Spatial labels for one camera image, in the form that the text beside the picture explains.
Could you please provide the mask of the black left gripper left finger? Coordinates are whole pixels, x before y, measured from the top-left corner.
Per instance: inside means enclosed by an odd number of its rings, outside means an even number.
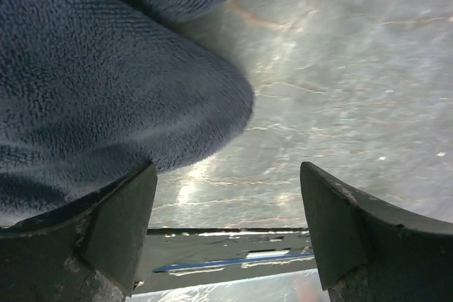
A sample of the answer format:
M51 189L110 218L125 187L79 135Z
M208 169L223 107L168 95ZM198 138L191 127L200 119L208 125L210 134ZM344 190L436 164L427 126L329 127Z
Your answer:
M1 230L2 301L124 301L156 191L154 164Z

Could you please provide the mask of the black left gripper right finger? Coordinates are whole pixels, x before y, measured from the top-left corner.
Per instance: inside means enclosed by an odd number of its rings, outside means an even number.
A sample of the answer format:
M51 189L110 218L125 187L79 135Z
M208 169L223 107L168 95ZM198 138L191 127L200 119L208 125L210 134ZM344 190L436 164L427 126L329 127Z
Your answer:
M394 206L310 162L304 212L331 301L451 301L452 224Z

